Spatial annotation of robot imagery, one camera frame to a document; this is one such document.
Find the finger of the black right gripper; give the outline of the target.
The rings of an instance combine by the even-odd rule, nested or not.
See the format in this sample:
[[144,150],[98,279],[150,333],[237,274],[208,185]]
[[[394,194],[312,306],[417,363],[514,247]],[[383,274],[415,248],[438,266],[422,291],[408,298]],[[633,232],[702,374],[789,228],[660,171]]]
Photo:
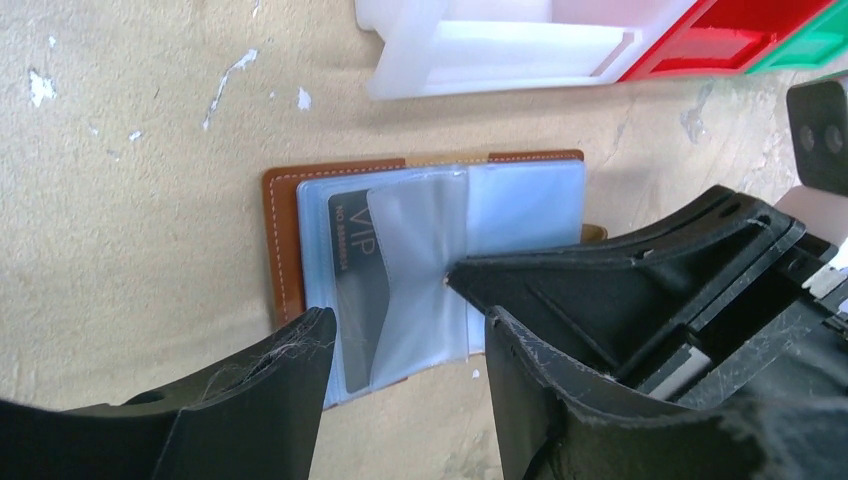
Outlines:
[[641,393],[727,398],[817,328],[838,289],[812,278],[832,244],[755,197],[714,186],[605,241],[459,261],[449,285]]

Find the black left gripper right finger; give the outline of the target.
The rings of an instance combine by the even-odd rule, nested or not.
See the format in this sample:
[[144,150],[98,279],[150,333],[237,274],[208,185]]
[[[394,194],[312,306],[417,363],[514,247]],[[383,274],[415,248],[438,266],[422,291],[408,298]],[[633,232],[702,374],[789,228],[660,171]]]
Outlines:
[[843,398],[743,398],[692,410],[627,388],[508,311],[486,319],[507,479],[843,479]]

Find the brown leather card holder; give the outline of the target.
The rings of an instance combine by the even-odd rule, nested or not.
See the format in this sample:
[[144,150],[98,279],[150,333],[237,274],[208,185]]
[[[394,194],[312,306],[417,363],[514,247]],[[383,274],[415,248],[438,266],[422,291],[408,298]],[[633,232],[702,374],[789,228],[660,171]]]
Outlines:
[[[331,309],[336,337],[324,408],[482,352],[482,317],[447,284],[472,254],[580,241],[586,166],[577,149],[473,158],[389,158],[272,168],[261,178],[273,317]],[[365,190],[389,303],[369,386],[345,390],[328,199]]]

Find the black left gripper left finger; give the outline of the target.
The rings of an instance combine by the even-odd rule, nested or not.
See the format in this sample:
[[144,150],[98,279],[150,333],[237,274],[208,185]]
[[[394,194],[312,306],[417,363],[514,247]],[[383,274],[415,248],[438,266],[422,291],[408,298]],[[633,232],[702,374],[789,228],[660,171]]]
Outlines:
[[328,308],[123,404],[3,401],[5,479],[305,479],[336,337]]

